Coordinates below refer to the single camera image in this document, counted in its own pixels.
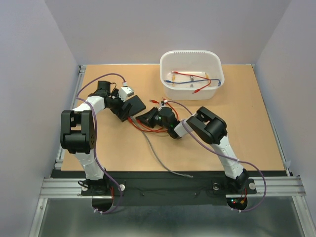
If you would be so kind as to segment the small metal clip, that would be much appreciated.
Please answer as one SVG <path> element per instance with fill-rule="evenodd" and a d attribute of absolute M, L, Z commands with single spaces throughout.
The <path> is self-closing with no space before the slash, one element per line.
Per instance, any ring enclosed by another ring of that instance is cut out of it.
<path fill-rule="evenodd" d="M 191 80 L 191 84 L 190 84 L 190 88 L 194 87 L 194 76 L 190 76 L 190 80 Z"/>

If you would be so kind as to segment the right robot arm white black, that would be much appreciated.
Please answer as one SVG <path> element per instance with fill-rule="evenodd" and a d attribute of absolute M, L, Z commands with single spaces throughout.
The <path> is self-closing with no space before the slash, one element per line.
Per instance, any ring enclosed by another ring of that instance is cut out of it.
<path fill-rule="evenodd" d="M 245 188 L 249 178 L 248 172 L 240 164 L 228 139 L 226 122 L 206 107 L 200 107 L 187 119 L 180 121 L 169 107 L 154 107 L 150 111 L 136 117 L 136 121 L 154 128 L 160 126 L 167 130 L 173 139 L 180 139 L 193 132 L 219 157 L 227 177 L 227 187 L 233 193 Z"/>

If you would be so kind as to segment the white plastic tub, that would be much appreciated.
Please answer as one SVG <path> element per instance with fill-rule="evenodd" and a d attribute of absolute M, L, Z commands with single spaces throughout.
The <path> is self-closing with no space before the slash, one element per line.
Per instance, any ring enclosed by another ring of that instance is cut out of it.
<path fill-rule="evenodd" d="M 225 82 L 221 60 L 211 51 L 169 51 L 159 67 L 165 95 L 172 100 L 208 100 Z"/>

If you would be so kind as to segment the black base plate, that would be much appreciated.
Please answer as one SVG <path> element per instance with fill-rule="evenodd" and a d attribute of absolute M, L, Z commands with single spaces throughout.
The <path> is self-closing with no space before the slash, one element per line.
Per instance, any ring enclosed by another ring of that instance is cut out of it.
<path fill-rule="evenodd" d="M 189 177 L 167 171 L 112 171 L 88 181 L 82 171 L 54 170 L 44 180 L 46 198 L 89 198 L 92 207 L 219 205 L 249 212 L 265 197 L 282 197 L 292 188 L 284 171 L 250 171 L 245 188 L 232 188 L 223 171 L 192 171 Z"/>

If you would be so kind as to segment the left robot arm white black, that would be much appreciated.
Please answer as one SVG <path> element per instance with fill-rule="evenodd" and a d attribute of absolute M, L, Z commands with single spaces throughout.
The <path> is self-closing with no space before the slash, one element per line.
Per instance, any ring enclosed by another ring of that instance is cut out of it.
<path fill-rule="evenodd" d="M 94 181 L 92 187 L 100 195 L 109 191 L 110 182 L 104 179 L 105 169 L 95 155 L 96 115 L 104 109 L 110 109 L 124 121 L 132 107 L 127 99 L 134 95 L 134 90 L 126 82 L 114 90 L 111 90 L 111 84 L 109 81 L 99 81 L 97 90 L 82 100 L 78 107 L 64 110 L 61 114 L 61 147 L 75 155 L 85 171 L 86 180 Z"/>

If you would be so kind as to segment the aluminium rail frame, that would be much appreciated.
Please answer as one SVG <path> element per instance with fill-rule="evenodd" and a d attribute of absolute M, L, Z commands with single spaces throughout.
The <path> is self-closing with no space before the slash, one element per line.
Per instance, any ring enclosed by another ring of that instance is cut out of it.
<path fill-rule="evenodd" d="M 97 155 L 117 181 L 125 182 L 119 208 L 94 213 L 91 198 L 79 195 L 79 162 L 65 154 L 42 189 L 49 191 L 39 229 L 41 237 L 303 237 L 313 236 L 302 182 L 287 178 L 279 148 L 250 65 L 224 65 L 225 82 L 208 100 L 175 106 L 181 118 L 205 106 L 228 125 L 240 160 L 267 192 L 248 195 L 251 211 L 231 210 L 215 196 L 211 178 L 223 176 L 215 154 L 191 136 L 175 140 L 166 133 L 144 136 L 108 109 L 97 115 Z"/>

